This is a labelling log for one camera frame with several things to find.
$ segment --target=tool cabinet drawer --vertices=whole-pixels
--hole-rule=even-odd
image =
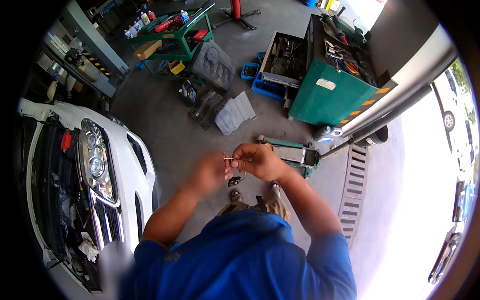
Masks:
[[[260,67],[263,81],[298,88],[307,73],[305,38],[274,31]]]

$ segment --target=red jack stand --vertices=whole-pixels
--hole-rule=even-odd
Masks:
[[[212,26],[212,29],[217,29],[220,26],[230,23],[232,21],[240,21],[242,22],[245,26],[250,28],[251,30],[257,29],[257,27],[251,25],[247,21],[245,21],[245,17],[251,16],[253,14],[262,14],[260,10],[254,10],[253,12],[249,12],[246,14],[241,14],[240,12],[240,0],[230,0],[230,12],[228,12],[227,9],[222,9],[222,11],[229,17],[228,19],[221,21],[220,23],[217,23]]]

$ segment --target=drain grate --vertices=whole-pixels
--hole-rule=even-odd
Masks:
[[[355,236],[356,222],[360,216],[363,192],[367,174],[367,149],[355,144],[348,149],[347,173],[343,189],[342,203],[338,211],[340,223],[347,242]]]

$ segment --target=sandal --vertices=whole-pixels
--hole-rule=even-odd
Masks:
[[[273,187],[274,184],[278,185],[279,187],[278,187],[278,188],[274,188],[274,187]],[[268,189],[269,189],[269,190],[271,190],[271,189],[279,189],[279,190],[280,190],[281,188],[282,188],[282,186],[281,186],[280,183],[278,183],[278,181],[276,181],[276,180],[272,180],[272,181],[270,182],[270,184],[268,185]]]
[[[243,201],[243,198],[242,198],[239,190],[237,190],[237,189],[232,190],[232,192],[230,193],[230,202],[238,201],[238,199],[242,199],[242,201]]]

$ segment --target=blue shirt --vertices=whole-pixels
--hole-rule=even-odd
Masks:
[[[167,252],[138,244],[125,299],[356,299],[340,233],[293,243],[280,216],[256,210],[217,216],[191,240]]]

